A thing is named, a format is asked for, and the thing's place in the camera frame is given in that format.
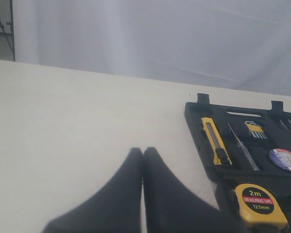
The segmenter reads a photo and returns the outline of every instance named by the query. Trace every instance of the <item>tool case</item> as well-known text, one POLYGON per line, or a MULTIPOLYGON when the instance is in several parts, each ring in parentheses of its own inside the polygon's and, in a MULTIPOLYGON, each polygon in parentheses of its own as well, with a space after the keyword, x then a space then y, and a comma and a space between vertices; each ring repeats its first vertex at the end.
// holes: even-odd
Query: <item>tool case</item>
POLYGON ((291 113, 283 102, 272 101, 270 110, 231 107, 210 104, 209 95, 199 93, 184 115, 205 172, 217 183, 220 210, 240 217, 235 189, 259 185, 287 218, 281 232, 291 232, 291 113))

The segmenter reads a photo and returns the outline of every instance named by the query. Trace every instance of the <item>table surface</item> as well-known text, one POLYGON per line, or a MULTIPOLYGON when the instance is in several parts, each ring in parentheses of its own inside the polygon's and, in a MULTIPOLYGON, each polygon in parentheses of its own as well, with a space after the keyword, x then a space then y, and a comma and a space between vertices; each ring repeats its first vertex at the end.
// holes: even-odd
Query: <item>table surface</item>
POLYGON ((249 108, 282 100, 291 112, 286 96, 0 61, 0 233, 41 232, 97 192, 131 147, 156 147, 216 206, 183 115, 197 93, 249 108))

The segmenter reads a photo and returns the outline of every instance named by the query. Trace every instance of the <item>white backdrop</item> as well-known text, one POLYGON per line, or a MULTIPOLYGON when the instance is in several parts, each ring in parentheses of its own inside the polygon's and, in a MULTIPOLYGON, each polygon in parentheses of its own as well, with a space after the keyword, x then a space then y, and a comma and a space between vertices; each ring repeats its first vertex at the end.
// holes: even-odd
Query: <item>white backdrop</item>
POLYGON ((14 0, 16 60, 291 95, 291 0, 14 0))

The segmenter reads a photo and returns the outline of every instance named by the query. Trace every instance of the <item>measuring tape label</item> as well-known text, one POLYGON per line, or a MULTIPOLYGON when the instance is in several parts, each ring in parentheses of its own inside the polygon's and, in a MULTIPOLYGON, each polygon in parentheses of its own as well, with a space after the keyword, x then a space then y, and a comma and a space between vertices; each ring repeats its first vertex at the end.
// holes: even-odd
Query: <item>measuring tape label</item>
POLYGON ((283 149, 270 151, 270 159, 278 167, 291 171, 291 152, 283 149))
POLYGON ((274 211, 273 200, 258 188, 245 188, 242 192, 242 198, 246 205, 254 212, 268 215, 274 211))

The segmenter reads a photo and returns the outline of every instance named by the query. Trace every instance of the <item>black tool case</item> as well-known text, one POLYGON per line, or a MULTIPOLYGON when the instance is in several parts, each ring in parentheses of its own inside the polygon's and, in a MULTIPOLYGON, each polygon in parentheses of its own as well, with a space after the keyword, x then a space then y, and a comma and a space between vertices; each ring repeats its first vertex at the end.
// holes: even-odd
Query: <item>black tool case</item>
POLYGON ((271 110, 264 110, 210 104, 208 94, 199 93, 197 99, 197 102, 186 103, 184 115, 205 172, 217 183, 215 195, 220 210, 239 217, 233 189, 242 183, 257 184, 274 195, 291 226, 291 170, 283 169, 270 159, 270 151, 274 149, 291 152, 291 113, 283 111, 283 102, 272 101, 271 110), (219 156, 222 164, 214 164, 204 117, 213 120, 232 164, 228 160, 223 163, 224 153, 219 156), (228 123, 259 170, 253 169, 228 123), (252 132, 248 124, 261 127, 263 134, 252 132))

